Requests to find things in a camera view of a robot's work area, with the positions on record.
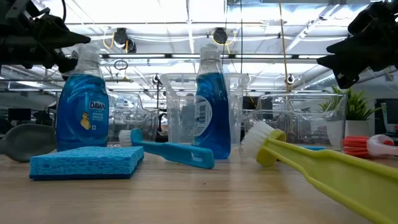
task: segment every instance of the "wooden table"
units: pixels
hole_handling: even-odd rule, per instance
[[[29,164],[0,156],[0,223],[369,223],[278,163],[234,151],[213,170],[146,154],[129,180],[29,180]]]

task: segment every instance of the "blue dish soap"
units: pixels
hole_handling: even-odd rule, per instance
[[[100,70],[99,48],[79,48],[78,64],[63,86],[57,110],[57,151],[106,147],[109,98]]]
[[[211,149],[215,159],[226,159],[231,152],[228,92],[217,46],[200,49],[195,105],[195,146]]]

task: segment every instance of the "brush bristles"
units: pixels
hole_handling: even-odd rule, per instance
[[[243,153],[247,153],[249,156],[256,158],[264,141],[273,130],[274,128],[263,121],[256,122],[242,140],[241,147]]]
[[[121,147],[132,146],[131,142],[131,130],[121,130],[119,132],[119,143]]]

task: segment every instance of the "white pot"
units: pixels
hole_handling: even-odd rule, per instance
[[[368,121],[346,121],[345,136],[371,136]]]
[[[326,125],[328,138],[334,150],[342,150],[344,121],[329,121]]]

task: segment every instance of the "gray scoop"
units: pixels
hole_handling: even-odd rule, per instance
[[[17,162],[29,162],[32,156],[47,154],[55,148],[55,130],[40,124],[18,125],[0,140],[0,154]]]

